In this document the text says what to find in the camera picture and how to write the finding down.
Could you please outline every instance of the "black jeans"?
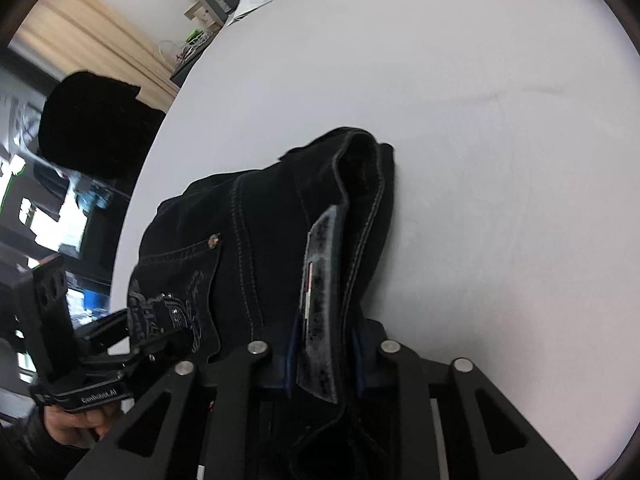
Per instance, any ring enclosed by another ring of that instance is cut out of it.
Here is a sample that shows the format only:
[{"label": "black jeans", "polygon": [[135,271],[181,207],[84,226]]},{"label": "black jeans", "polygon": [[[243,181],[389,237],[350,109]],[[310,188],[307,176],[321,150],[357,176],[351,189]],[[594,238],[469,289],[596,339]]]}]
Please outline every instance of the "black jeans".
[{"label": "black jeans", "polygon": [[[368,476],[354,430],[348,339],[385,243],[393,184],[391,146],[339,128],[264,170],[191,184],[158,208],[140,245],[129,288],[132,344],[187,327],[193,359],[203,365],[252,340],[269,342],[285,357],[274,366],[282,369],[278,386],[293,399],[274,411],[271,441],[298,478],[336,478],[337,470],[345,478]],[[331,221],[318,225],[328,211]],[[311,325],[326,329],[312,331],[315,339],[301,349],[309,341],[301,333],[314,224],[316,240],[334,241],[325,248],[326,279],[315,273],[311,280],[323,291],[314,293]],[[295,368],[302,353],[319,368]],[[322,380],[314,381],[318,369]],[[314,455],[314,445],[326,452],[327,434],[337,462],[319,474],[314,460],[305,466],[303,458]]]}]

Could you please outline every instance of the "human hand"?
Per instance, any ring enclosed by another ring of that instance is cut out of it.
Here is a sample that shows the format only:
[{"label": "human hand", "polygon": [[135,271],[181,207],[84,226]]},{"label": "human hand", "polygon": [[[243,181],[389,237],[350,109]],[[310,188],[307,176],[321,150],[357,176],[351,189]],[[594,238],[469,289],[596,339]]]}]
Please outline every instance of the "human hand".
[{"label": "human hand", "polygon": [[92,429],[102,439],[121,415],[120,402],[111,402],[82,413],[67,413],[59,406],[45,406],[44,427],[59,444],[78,446],[85,442],[80,430]]}]

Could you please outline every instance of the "beige curtain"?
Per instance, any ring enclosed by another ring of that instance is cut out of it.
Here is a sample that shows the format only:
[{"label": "beige curtain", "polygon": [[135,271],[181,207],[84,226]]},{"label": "beige curtain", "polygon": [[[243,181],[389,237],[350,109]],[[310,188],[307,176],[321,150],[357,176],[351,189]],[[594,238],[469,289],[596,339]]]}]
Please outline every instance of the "beige curtain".
[{"label": "beige curtain", "polygon": [[100,0],[39,0],[16,34],[64,73],[89,70],[140,86],[139,99],[168,110],[177,93],[157,48]]}]

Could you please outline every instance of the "triangular cutout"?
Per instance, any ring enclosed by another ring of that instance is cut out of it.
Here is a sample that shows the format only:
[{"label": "triangular cutout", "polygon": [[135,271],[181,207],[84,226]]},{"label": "triangular cutout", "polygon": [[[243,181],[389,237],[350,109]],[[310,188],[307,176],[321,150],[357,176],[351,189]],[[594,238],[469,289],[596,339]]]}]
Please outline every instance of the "triangular cutout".
[{"label": "triangular cutout", "polygon": [[147,458],[153,455],[170,404],[171,394],[163,392],[120,438],[118,447]]},{"label": "triangular cutout", "polygon": [[476,390],[476,402],[478,402],[491,451],[500,455],[527,445],[527,437],[486,391]]}]

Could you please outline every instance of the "sleeve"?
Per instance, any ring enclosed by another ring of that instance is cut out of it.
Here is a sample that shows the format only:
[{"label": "sleeve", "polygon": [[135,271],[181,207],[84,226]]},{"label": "sleeve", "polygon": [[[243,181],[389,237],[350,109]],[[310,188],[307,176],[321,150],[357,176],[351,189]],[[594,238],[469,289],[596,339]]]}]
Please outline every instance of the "sleeve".
[{"label": "sleeve", "polygon": [[62,480],[88,450],[53,440],[44,427],[43,416],[43,408],[34,408],[27,418],[4,429],[4,439],[36,478]]}]

